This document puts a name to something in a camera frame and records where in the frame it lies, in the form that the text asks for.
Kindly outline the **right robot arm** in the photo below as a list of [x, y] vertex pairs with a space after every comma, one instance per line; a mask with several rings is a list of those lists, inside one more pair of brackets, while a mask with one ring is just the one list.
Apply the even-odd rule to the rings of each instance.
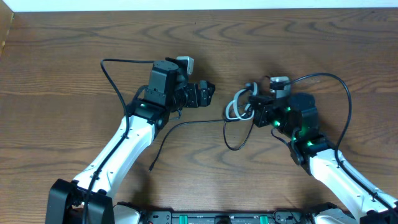
[[271, 124], [287, 136], [293, 161], [327, 186], [357, 223], [397, 223], [397, 199], [360, 174], [320, 131], [312, 95], [251, 96], [249, 102], [255, 112], [254, 124]]

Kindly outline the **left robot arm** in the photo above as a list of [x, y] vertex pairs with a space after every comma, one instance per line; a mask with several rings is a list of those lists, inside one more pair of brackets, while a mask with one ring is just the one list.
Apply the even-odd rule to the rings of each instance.
[[71, 181], [58, 179], [49, 191], [46, 223], [139, 223], [141, 213], [113, 199], [126, 174], [150, 146], [170, 114], [210, 104], [214, 84], [191, 83], [194, 60], [189, 56], [152, 63], [149, 83], [130, 103], [123, 103], [118, 130], [93, 162]]

